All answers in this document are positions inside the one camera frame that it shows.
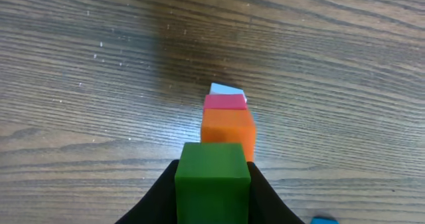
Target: light blue block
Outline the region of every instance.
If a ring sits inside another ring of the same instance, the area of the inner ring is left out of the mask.
[[[338,224],[337,221],[314,217],[310,224]]]
[[[210,94],[243,94],[246,102],[245,93],[240,88],[233,88],[222,84],[212,83]]]

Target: toy block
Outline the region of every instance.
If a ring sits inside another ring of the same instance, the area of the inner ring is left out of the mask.
[[[208,94],[205,97],[204,111],[206,109],[245,110],[247,108],[243,94]]]
[[[201,142],[241,143],[247,162],[254,161],[256,128],[249,110],[206,109]]]
[[[223,84],[212,83],[210,87],[210,94],[243,94],[246,102],[246,96],[243,90]]]
[[[314,217],[310,224],[338,224],[335,220]]]
[[[247,224],[250,182],[240,144],[185,144],[175,174],[178,224]]]

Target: top face of green block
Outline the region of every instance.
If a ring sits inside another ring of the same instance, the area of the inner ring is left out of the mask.
[[[241,144],[186,143],[175,177],[249,178]]]

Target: green block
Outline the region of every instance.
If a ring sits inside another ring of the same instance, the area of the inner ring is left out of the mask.
[[[178,224],[247,224],[251,177],[241,144],[185,144],[175,174]]]

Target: tabletop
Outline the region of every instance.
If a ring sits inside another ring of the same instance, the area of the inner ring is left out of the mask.
[[[0,223],[114,223],[243,88],[302,220],[423,223],[424,0],[0,0]]]

